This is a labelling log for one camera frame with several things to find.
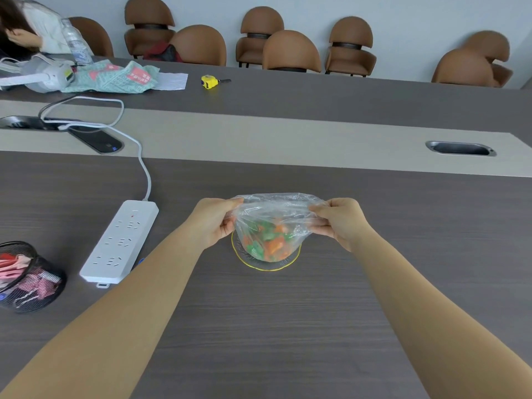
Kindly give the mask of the pile of orange green candies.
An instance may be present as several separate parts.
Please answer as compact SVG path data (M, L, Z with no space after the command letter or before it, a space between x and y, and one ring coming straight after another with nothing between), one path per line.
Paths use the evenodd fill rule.
M280 262L294 251L293 230L286 224L270 221L250 221L243 227L243 248L255 259Z

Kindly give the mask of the black smartphone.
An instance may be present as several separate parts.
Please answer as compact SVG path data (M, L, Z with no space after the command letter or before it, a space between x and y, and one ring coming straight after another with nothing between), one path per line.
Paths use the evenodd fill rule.
M100 155L115 154L124 147L124 143L121 140L110 135L103 129L72 126L68 128L67 132Z

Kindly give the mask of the pink folded papers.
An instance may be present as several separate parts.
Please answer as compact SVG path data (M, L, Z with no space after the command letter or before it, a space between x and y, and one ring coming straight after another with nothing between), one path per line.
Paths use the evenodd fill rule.
M0 254L0 290L14 282L23 275L30 265L32 258L23 254L14 255L10 253Z

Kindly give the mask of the person's right hand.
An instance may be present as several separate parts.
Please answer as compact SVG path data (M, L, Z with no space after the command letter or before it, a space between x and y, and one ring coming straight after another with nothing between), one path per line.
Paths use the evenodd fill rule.
M336 240L354 254L359 242L371 229L360 204L352 198L333 198L325 203L334 208L334 215L331 218L317 216L316 223L310 226L311 231Z

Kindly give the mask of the row of brown chairs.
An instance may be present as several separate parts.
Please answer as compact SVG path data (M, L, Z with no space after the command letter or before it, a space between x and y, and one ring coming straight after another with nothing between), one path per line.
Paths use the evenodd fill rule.
M218 30L208 25L190 25L179 31L169 7L162 0L128 0L124 21L130 29L124 41L133 58L153 45L165 41L176 47L184 63L225 66L227 47ZM275 9L258 6L250 9L242 20L236 43L239 67L261 66L264 70L336 73L366 78L377 63L369 51L374 36L362 18L348 16L338 20L331 29L327 57L322 63L314 43L303 33L284 28L283 19ZM470 35L462 46L450 50L438 62L432 77L434 83L488 86L501 88L513 71L501 62L510 57L506 36L496 31L479 31Z

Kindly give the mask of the white power strip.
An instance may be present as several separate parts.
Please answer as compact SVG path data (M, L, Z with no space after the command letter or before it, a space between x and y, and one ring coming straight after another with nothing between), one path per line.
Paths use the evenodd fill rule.
M81 268L83 280L108 288L129 275L158 213L152 201L124 201Z

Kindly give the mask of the clear plastic bag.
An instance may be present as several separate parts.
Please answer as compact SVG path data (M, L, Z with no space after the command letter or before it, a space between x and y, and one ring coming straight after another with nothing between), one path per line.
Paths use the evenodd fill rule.
M288 225L293 230L292 244L294 251L312 233L310 226L318 220L309 206L323 204L326 201L310 194L252 194L242 195L242 205L233 212L235 230L242 242L243 227L250 221L270 221Z

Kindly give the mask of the person's left hand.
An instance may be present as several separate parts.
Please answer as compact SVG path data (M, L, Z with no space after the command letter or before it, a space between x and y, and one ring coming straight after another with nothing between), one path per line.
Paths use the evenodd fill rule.
M205 250L235 229L235 218L231 213L221 212L221 198L200 200L181 227L191 235L195 245Z

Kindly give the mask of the teal patterned cloth bag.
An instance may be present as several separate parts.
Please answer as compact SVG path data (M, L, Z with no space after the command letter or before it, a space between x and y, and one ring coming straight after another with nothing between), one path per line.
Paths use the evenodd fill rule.
M110 60L101 60L86 66L78 66L75 78L62 93L140 94L157 86L160 69L155 66L142 66L130 61L125 67L115 65Z

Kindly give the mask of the white head-mounted device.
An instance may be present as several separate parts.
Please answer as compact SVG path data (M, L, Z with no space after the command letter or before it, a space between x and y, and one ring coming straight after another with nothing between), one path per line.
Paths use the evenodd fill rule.
M26 61L4 57L0 59L0 88L25 86L37 93L63 91L75 79L74 67L70 60L56 60L41 53Z

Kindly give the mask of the black mesh desk organizer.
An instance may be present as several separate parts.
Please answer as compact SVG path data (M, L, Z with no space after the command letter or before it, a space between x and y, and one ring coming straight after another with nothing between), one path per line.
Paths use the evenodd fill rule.
M32 260L23 275L0 290L0 308L14 313L31 313L53 302L64 290L66 273L50 263L24 241L0 243L0 254L23 254Z

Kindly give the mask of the clear plastic water bottle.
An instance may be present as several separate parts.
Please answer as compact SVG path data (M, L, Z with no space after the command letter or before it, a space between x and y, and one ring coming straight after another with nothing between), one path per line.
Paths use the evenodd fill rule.
M80 31L72 25L69 19L61 19L61 21L63 36L76 64L78 66L93 64L93 54Z

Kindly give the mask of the red bag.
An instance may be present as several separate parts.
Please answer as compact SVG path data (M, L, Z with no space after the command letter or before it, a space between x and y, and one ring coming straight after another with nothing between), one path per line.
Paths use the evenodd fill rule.
M183 59L176 47L165 41L160 41L150 47L144 54L143 60L183 63Z

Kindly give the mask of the white paper sheet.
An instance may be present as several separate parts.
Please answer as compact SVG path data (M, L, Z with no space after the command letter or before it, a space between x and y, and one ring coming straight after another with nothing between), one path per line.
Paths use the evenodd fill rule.
M156 78L156 86L153 90L159 91L179 91L185 90L189 74L187 73L162 73L159 72Z

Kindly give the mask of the person's left forearm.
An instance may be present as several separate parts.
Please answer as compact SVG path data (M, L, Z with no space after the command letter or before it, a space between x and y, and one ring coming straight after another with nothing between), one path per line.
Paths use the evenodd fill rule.
M0 399L129 399L205 248L186 222L51 339Z

